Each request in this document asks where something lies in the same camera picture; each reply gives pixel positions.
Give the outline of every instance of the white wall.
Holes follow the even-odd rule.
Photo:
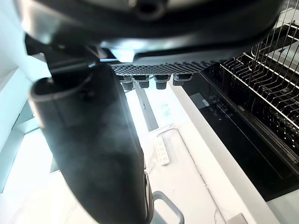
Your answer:
[[[9,72],[0,84],[0,152],[27,100],[30,86],[20,68]]]
[[[281,224],[299,223],[299,190],[267,202]]]
[[[49,77],[47,64],[27,55],[12,0],[0,0],[0,151],[28,96],[31,82]]]

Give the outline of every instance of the dish rack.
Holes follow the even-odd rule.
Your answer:
[[[299,3],[288,1],[274,29],[248,52],[204,73],[275,140],[299,174]]]

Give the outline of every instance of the metal wire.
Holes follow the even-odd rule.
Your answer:
[[[250,53],[221,67],[299,129],[299,25],[297,1],[286,2],[273,31]]]

